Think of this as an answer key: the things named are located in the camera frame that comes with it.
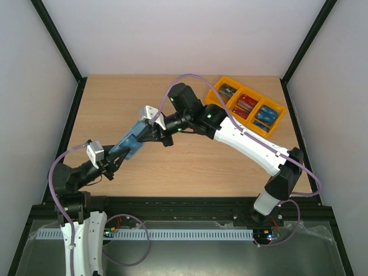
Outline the blue leather card holder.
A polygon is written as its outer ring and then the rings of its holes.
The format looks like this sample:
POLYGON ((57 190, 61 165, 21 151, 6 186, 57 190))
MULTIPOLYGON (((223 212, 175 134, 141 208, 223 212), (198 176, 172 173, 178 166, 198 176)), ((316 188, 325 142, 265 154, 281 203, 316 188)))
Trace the blue leather card holder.
POLYGON ((125 160, 131 159, 143 146, 144 142, 138 142, 137 138, 139 134, 146 127, 146 124, 141 121, 137 121, 133 127, 122 137, 122 139, 112 147, 109 154, 115 153, 121 150, 123 147, 129 147, 130 152, 125 157, 125 160))

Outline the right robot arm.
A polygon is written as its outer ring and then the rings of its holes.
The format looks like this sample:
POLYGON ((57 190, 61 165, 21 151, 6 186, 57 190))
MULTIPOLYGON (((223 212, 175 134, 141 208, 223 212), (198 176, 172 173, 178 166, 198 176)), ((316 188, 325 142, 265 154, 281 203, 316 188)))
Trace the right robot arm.
POLYGON ((203 105, 192 88, 184 83, 174 85, 168 97, 175 113, 164 116, 152 107, 144 106, 140 120, 145 123, 139 133, 139 142, 161 142, 165 147, 173 145, 173 134, 191 129, 195 134, 224 143, 255 161, 270 179, 253 204, 251 220, 263 225, 271 218, 271 211, 282 201, 289 199, 302 173, 304 154, 298 148, 288 150, 275 145, 244 127, 225 109, 215 105, 203 105))

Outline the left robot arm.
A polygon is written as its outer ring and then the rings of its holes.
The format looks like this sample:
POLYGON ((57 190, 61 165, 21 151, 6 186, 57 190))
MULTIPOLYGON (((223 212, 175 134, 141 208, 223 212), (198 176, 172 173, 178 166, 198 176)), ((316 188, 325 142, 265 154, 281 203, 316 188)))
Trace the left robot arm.
POLYGON ((122 147, 87 141, 62 153, 52 164, 48 185, 62 232, 66 275, 103 275, 102 244, 107 215, 102 206, 93 207, 91 194, 81 188, 98 177, 113 180, 114 173, 130 152, 122 147), (72 168, 61 162, 67 154, 86 149, 89 160, 72 168))

